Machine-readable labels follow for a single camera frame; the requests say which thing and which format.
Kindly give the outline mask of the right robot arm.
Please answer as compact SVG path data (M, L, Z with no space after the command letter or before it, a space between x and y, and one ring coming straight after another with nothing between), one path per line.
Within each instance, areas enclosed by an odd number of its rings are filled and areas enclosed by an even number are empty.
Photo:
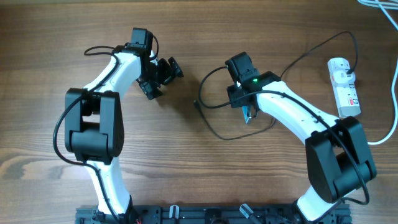
M248 123L262 111L280 121L305 145L309 189L296 201L307 223L319 222L350 193L362 189L369 203L366 184L376 175L376 166L363 127L354 117L328 114L295 94L281 78L259 73L246 52L225 62L233 85L227 88L233 108L242 108Z

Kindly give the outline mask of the white power strip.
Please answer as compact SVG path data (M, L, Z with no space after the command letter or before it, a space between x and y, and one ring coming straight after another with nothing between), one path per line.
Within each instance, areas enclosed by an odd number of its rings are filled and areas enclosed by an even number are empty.
M351 67L349 62L345 58L336 57L331 58L328 63L328 70L330 73L330 80L331 80L331 73L336 70L348 70L350 71ZM349 116L357 116L361 113L358 95L355 89L354 83L350 83L349 85L345 86L333 86L333 93L335 96L336 107L338 110L338 116L340 118L346 118Z

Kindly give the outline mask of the white charger plug adapter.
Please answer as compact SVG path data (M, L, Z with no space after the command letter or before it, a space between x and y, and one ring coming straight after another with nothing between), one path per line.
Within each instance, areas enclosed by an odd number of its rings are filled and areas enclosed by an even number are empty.
M348 70L336 70L331 73L331 83L333 86L349 85L350 83L354 83L355 79L355 74L348 74Z

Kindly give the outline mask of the black mounting rail base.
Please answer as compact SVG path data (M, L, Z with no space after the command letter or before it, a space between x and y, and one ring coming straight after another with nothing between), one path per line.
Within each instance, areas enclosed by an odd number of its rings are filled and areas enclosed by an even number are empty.
M268 204L249 206L252 214L244 215L239 207L160 207L156 205L135 206L138 221L131 223L166 224L166 223L310 223L294 210L292 204ZM348 204L341 204L325 215L317 223L351 224L351 210ZM112 215L100 213L96 207L81 207L76 210L75 223L117 223Z

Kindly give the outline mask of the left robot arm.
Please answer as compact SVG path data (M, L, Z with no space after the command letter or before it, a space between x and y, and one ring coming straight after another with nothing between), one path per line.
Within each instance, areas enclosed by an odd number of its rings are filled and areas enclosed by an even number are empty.
M162 96L162 85L183 76L174 58L157 58L159 51L152 48L157 42L149 30L133 28L129 42L104 48L111 60L95 80L65 95L65 110L54 131L65 125L65 148L75 155L72 163L89 172L98 198L97 206L76 210L76 223L142 223L119 165L124 145L121 100L133 82L153 100Z

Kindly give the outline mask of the blue Galaxy smartphone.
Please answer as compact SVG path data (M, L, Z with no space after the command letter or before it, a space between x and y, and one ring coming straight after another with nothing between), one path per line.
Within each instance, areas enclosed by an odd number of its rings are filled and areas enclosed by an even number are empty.
M251 114L251 105L246 105L242 107L243 111L243 116L244 116L244 121L246 124L249 124L252 120L252 114Z

